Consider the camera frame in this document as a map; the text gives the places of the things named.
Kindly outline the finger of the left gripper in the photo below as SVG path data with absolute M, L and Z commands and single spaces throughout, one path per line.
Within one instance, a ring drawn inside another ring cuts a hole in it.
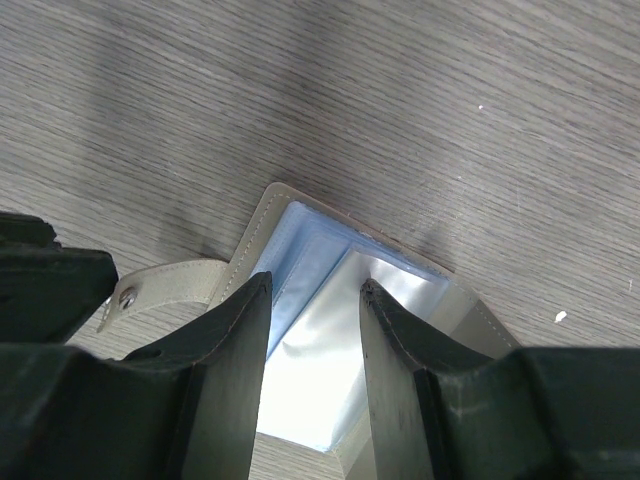
M 112 256 L 63 247 L 36 216 L 1 214 L 1 341 L 64 343 L 111 296 Z

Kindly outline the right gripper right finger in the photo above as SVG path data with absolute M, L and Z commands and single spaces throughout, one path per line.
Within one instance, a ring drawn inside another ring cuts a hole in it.
M 526 347 L 493 359 L 360 292 L 381 479 L 635 479 L 639 352 Z

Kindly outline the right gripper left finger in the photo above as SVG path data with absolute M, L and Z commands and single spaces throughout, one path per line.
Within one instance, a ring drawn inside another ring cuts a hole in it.
M 247 478 L 271 303 L 271 275 L 258 273 L 120 360 L 3 344 L 2 477 Z

